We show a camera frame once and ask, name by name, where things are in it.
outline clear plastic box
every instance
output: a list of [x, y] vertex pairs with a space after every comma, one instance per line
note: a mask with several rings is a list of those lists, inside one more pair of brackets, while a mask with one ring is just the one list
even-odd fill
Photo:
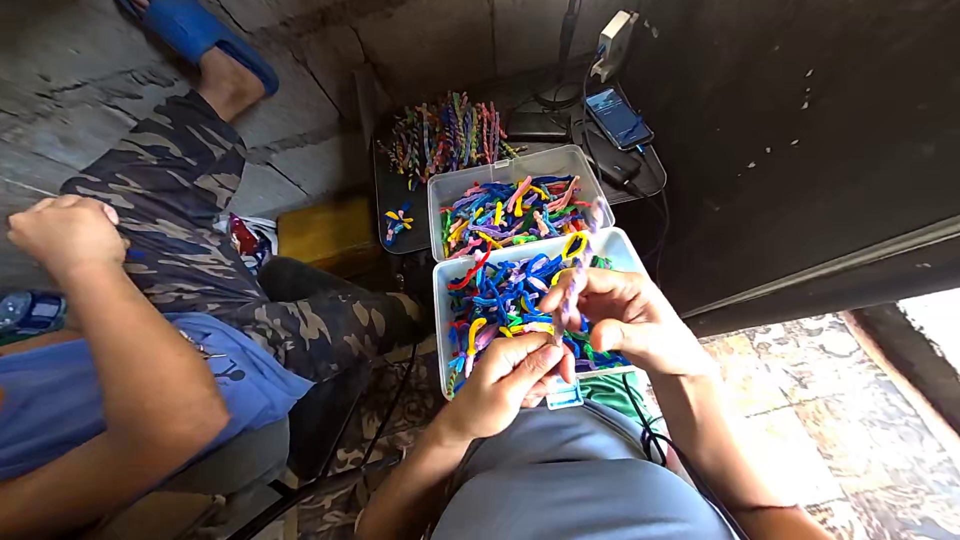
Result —
[[[426, 185], [427, 189], [427, 211], [430, 214], [430, 249], [433, 251], [433, 259], [440, 262], [444, 257], [444, 231], [443, 220], [440, 216], [440, 208], [448, 207], [464, 196], [464, 192], [473, 187], [473, 183], [486, 184], [497, 182], [500, 184], [510, 184], [517, 180], [523, 180], [527, 176], [566, 176], [575, 175], [580, 177], [580, 191], [577, 193], [577, 199], [580, 201], [593, 201], [598, 197], [607, 203], [607, 197], [600, 189], [600, 184], [593, 176], [593, 170], [587, 163], [587, 157], [579, 146], [568, 144], [560, 148], [552, 148], [537, 152], [529, 156], [521, 156], [513, 160], [501, 160], [492, 165], [483, 165], [472, 167], [462, 171], [453, 171], [439, 174], [432, 177]], [[613, 226], [613, 212], [610, 205], [604, 204], [603, 217], [599, 228]], [[504, 250], [512, 250], [521, 246], [505, 247], [502, 250], [495, 250], [494, 253]]]
[[[524, 258], [531, 258], [536, 254], [543, 253], [548, 257], [556, 257], [564, 249], [566, 238], [547, 238], [515, 247], [503, 248], [502, 250], [493, 250], [490, 258], [487, 260], [490, 264], [497, 264], [504, 260], [518, 261]], [[601, 229], [598, 233], [590, 237], [590, 248], [595, 255], [606, 257], [611, 260], [614, 270], [622, 272], [641, 272], [643, 263], [639, 255], [636, 254], [634, 244], [630, 238], [617, 227], [607, 227]], [[440, 370], [440, 391], [448, 400], [453, 396], [447, 393], [447, 378], [450, 376], [449, 361], [452, 359], [453, 344], [447, 338], [450, 323], [453, 322], [453, 312], [450, 309], [450, 297], [447, 295], [446, 286], [450, 280], [462, 278], [467, 274], [467, 270], [475, 264], [472, 257], [452, 258], [438, 263], [433, 268], [433, 308], [437, 314], [437, 360]], [[604, 370], [603, 373], [618, 373], [623, 368], [612, 368]], [[578, 379], [590, 377], [597, 372], [589, 374], [578, 374]]]

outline yellow wooden block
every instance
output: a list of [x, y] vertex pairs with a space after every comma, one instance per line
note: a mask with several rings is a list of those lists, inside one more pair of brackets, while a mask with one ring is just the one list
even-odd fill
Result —
[[365, 197], [321, 203], [276, 220], [279, 254], [342, 277], [369, 270], [380, 255]]

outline camouflage pants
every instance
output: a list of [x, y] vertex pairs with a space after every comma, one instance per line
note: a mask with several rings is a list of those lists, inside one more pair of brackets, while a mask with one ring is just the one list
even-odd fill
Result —
[[209, 313], [287, 369], [327, 380], [350, 365], [423, 338], [417, 305], [344, 283], [271, 302], [228, 238], [211, 225], [240, 185], [246, 147], [200, 94], [158, 106], [62, 193], [112, 205], [131, 242], [125, 263], [161, 312]]

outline plastic box lid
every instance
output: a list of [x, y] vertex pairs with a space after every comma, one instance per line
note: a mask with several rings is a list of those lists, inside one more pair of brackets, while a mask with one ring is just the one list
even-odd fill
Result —
[[[580, 191], [577, 193], [577, 199], [580, 201], [593, 201], [597, 198], [603, 199], [603, 215], [601, 217], [600, 229], [613, 226], [613, 212], [610, 205], [607, 204], [607, 197], [600, 184], [593, 176], [593, 170], [587, 163], [587, 157], [584, 151], [575, 144], [568, 144], [560, 148], [552, 148], [542, 152], [536, 152], [529, 156], [521, 156], [512, 160], [497, 161], [492, 165], [483, 165], [472, 167], [462, 171], [453, 171], [439, 174], [427, 181], [427, 211], [430, 221], [430, 249], [433, 252], [433, 259], [440, 262], [444, 257], [444, 232], [443, 220], [440, 216], [440, 208], [448, 207], [461, 197], [464, 192], [473, 187], [473, 183], [487, 184], [497, 182], [500, 184], [511, 184], [517, 180], [523, 180], [527, 176], [566, 176], [575, 175], [580, 177]], [[527, 242], [524, 246], [536, 244], [542, 240]], [[505, 247], [502, 250], [494, 252], [512, 250], [521, 246]]]

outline hand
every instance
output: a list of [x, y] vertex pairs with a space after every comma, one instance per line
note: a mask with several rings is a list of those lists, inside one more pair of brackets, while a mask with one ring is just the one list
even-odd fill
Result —
[[549, 333], [495, 339], [435, 424], [460, 441], [500, 433], [514, 421], [524, 402], [531, 405], [546, 394], [545, 388], [538, 390], [543, 385], [540, 379], [563, 356], [564, 349], [553, 345]]
[[[594, 351], [619, 351], [653, 374], [695, 375], [714, 368], [693, 332], [645, 272], [588, 268], [586, 275], [577, 308], [595, 323], [590, 332]], [[540, 310], [557, 309], [573, 278], [573, 272], [563, 272], [540, 301]], [[579, 329], [580, 316], [571, 317], [567, 324]]]
[[43, 264], [63, 285], [70, 272], [120, 266], [126, 242], [113, 207], [79, 195], [43, 199], [9, 218], [7, 238]]

